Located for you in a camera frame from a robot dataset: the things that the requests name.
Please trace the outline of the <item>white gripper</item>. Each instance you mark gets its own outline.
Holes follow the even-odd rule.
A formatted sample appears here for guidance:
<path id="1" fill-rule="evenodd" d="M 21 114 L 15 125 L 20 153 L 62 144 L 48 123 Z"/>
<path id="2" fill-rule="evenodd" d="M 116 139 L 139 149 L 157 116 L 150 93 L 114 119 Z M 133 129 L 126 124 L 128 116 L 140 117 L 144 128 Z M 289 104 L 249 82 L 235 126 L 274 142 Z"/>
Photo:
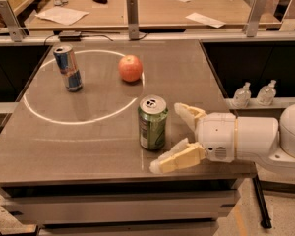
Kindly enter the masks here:
<path id="1" fill-rule="evenodd" d="M 174 104 L 174 110 L 191 130 L 196 129 L 196 142 L 190 143 L 185 138 L 162 154 L 149 166 L 153 174 L 189 168 L 205 158 L 217 162 L 232 162 L 235 159 L 236 117 L 232 113 L 207 115 L 201 108 L 180 102 Z"/>

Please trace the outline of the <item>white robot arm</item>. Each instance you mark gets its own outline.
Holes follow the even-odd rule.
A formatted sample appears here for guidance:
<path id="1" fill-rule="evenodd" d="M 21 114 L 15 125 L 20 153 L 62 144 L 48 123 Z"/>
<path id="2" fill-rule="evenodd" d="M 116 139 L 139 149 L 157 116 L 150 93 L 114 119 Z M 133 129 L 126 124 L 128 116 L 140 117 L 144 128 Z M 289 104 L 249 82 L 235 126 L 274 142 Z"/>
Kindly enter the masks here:
<path id="1" fill-rule="evenodd" d="M 253 161 L 262 168 L 295 177 L 295 104 L 280 119 L 205 113 L 176 103 L 174 110 L 194 132 L 150 164 L 154 174 L 189 168 L 208 159 L 215 162 Z"/>

